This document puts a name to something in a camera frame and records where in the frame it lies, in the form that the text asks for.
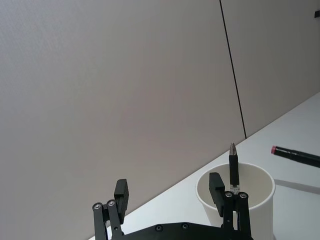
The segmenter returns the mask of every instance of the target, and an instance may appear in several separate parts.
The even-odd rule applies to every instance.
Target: dark vertical line
[[[227,42],[227,44],[228,44],[228,50],[229,50],[229,56],[230,56],[230,61],[231,61],[233,79],[234,79],[234,84],[235,84],[235,89],[236,89],[236,95],[237,95],[237,97],[238,97],[238,103],[239,103],[239,108],[240,108],[240,114],[241,114],[241,120],[242,120],[244,137],[247,138],[247,133],[246,133],[246,128],[245,128],[245,122],[244,122],[244,115],[243,115],[243,113],[242,113],[242,107],[241,107],[241,103],[240,103],[238,85],[237,85],[237,80],[236,80],[236,75],[235,75],[234,62],[232,61],[232,56],[231,56],[229,38],[228,38],[228,33],[227,33],[227,28],[226,28],[225,15],[224,15],[224,11],[223,11],[223,9],[222,9],[221,0],[219,0],[219,2],[220,2],[220,8],[221,8],[221,14],[222,14],[222,20],[223,20],[223,26],[224,26],[224,32],[225,32],[226,42]]]

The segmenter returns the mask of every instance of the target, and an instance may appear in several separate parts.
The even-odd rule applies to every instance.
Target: black pen
[[[279,146],[273,146],[271,153],[286,159],[296,161],[301,164],[307,164],[320,168],[320,156],[312,155],[302,151],[291,150]]]
[[[229,172],[230,191],[233,192],[233,194],[238,194],[240,192],[238,155],[236,145],[234,143],[231,144],[229,151]]]

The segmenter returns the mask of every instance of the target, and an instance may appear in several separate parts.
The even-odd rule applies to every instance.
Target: black object
[[[222,227],[206,226],[190,222],[157,224],[124,235],[121,231],[121,219],[127,209],[129,191],[126,179],[117,181],[114,200],[107,204],[97,202],[92,206],[96,240],[108,240],[106,222],[110,221],[112,240],[253,240],[250,232],[248,195],[240,200],[239,195],[224,192],[225,186],[218,173],[213,174],[209,188],[217,191],[214,201],[224,209]],[[233,208],[240,211],[238,230],[233,229]]]
[[[229,151],[229,174],[230,174],[230,191],[238,194],[240,191],[239,185],[239,169],[238,169],[238,155],[236,145],[234,143],[230,146]]]
[[[286,159],[296,161],[301,164],[307,164],[320,168],[320,156],[312,155],[302,151],[291,150],[279,146],[273,146],[271,153]]]

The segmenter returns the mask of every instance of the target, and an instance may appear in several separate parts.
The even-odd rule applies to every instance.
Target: red marker cap end
[[[272,153],[272,154],[275,154],[275,151],[276,151],[276,146],[272,146],[272,148],[271,148],[271,153]]]

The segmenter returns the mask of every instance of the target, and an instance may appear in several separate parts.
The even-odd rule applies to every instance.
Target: cup rim
[[[217,166],[214,166],[212,167],[211,169],[205,171],[199,178],[198,180],[196,181],[196,185],[195,185],[195,193],[196,193],[196,197],[199,199],[199,201],[205,205],[206,207],[208,207],[209,209],[212,209],[212,210],[215,210],[215,211],[218,211],[218,209],[216,207],[213,207],[209,204],[207,204],[205,201],[202,200],[202,198],[199,196],[199,193],[198,193],[198,184],[199,184],[199,181],[200,179],[205,175],[207,174],[208,172],[212,171],[213,169],[217,168],[217,167],[220,167],[220,166],[223,166],[223,165],[228,165],[229,163],[222,163],[222,164],[219,164]],[[254,165],[254,164],[251,164],[251,163],[247,163],[247,162],[239,162],[239,164],[241,165],[250,165],[250,166],[253,166],[255,168],[258,168],[262,171],[264,171],[268,176],[269,178],[271,179],[271,182],[272,182],[272,190],[271,190],[271,193],[268,195],[268,197],[263,200],[262,202],[260,202],[259,204],[257,205],[254,205],[254,206],[251,206],[249,207],[249,210],[253,210],[253,209],[256,209],[256,208],[259,208],[260,206],[262,206],[263,204],[265,204],[266,202],[268,202],[272,197],[273,195],[275,194],[275,191],[276,191],[276,184],[275,184],[275,180],[273,179],[273,177],[270,175],[270,173],[268,173],[266,170],[264,170],[262,167],[260,166],[257,166],[257,165]]]

